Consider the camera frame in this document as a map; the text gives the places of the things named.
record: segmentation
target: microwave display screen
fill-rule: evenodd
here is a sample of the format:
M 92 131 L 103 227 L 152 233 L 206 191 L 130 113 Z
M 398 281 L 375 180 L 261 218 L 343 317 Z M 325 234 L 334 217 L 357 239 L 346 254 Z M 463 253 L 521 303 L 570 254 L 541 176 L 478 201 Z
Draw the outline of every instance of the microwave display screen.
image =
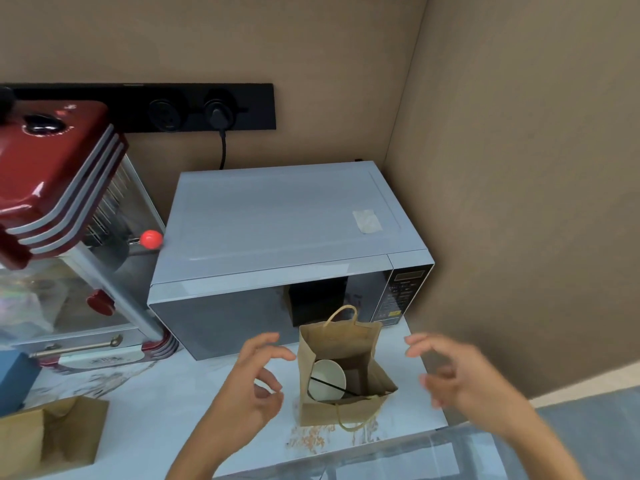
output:
M 411 273 L 401 273 L 396 276 L 394 281 L 405 281 L 405 280 L 414 280 L 416 278 L 421 278 L 424 275 L 423 271 L 412 271 Z

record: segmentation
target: paper bag handle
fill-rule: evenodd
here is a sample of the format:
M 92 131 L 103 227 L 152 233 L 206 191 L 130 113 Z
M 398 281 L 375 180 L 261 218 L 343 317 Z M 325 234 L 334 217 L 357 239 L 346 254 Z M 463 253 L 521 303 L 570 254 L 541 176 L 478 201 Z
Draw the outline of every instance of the paper bag handle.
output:
M 329 322 L 331 322 L 331 320 L 333 320 L 333 318 L 340 313 L 343 310 L 346 310 L 347 308 L 350 308 L 353 310 L 353 318 L 351 319 L 351 321 L 353 323 L 356 323 L 358 321 L 358 309 L 353 306 L 353 305 L 343 305 L 340 308 L 338 308 L 336 311 L 333 312 L 333 315 L 331 315 L 329 318 L 327 318 L 326 322 L 324 322 L 323 328 L 326 327 Z
M 345 426 L 342 424 L 342 420 L 340 419 L 340 405 L 335 404 L 335 413 L 338 416 L 338 424 L 340 425 L 340 427 L 347 431 L 348 433 L 353 433 L 354 431 L 357 431 L 359 429 L 362 429 L 366 426 L 366 424 L 371 421 L 373 419 L 373 416 L 375 416 L 376 414 L 378 414 L 378 411 L 380 411 L 380 407 L 382 407 L 382 401 L 380 401 L 379 396 L 377 395 L 372 395 L 370 397 L 367 398 L 368 400 L 373 400 L 373 399 L 378 399 L 379 400 L 379 404 L 378 404 L 378 408 L 373 411 L 373 413 L 371 414 L 371 416 L 369 416 L 365 421 L 361 422 L 359 425 L 354 426 L 352 428 Z

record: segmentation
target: countertop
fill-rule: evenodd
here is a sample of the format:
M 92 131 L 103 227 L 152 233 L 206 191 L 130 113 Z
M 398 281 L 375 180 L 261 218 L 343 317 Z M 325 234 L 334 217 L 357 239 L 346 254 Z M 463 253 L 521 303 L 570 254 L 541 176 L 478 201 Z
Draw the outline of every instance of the countertop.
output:
M 418 383 L 418 375 L 424 373 L 422 361 L 404 356 L 403 338 L 409 333 L 404 319 L 380 332 L 376 361 L 396 383 L 398 391 L 366 427 L 354 433 L 339 426 L 298 426 L 298 364 L 272 360 L 267 368 L 283 386 L 282 410 L 249 445 L 226 460 L 216 476 L 272 467 L 447 426 L 443 412 L 431 409 L 429 395 Z M 298 345 L 288 348 L 295 353 Z M 73 395 L 110 401 L 95 463 L 44 478 L 164 478 L 235 361 L 236 356 L 226 356 L 197 362 L 183 349 L 158 362 L 68 376 L 42 371 L 27 397 L 26 407 Z

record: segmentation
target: person's right hand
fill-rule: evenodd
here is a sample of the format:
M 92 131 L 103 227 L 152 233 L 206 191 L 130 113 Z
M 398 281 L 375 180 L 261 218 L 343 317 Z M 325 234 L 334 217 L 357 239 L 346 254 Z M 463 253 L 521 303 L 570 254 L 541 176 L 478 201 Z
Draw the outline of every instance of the person's right hand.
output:
M 535 416 L 526 398 L 476 347 L 431 333 L 414 333 L 404 341 L 410 346 L 408 357 L 433 350 L 451 360 L 436 374 L 420 376 L 434 408 L 453 406 L 479 428 L 503 438 L 515 434 L 517 425 Z

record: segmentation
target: brown paper bag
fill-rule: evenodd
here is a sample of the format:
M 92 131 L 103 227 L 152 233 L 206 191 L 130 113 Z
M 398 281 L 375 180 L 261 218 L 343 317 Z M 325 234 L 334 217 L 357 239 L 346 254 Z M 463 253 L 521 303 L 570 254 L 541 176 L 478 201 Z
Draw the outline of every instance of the brown paper bag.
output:
M 332 322 L 341 311 L 353 309 L 353 318 Z M 397 387 L 373 359 L 382 324 L 357 322 L 355 306 L 345 305 L 326 322 L 300 325 L 298 368 L 300 370 L 300 426 L 339 424 L 357 431 L 378 412 Z M 311 370 L 316 360 L 336 361 L 347 376 L 346 389 L 359 394 L 338 401 L 315 401 L 308 394 Z M 344 423 L 360 423 L 347 428 Z
M 0 479 L 91 465 L 108 406 L 108 401 L 77 396 L 0 418 Z

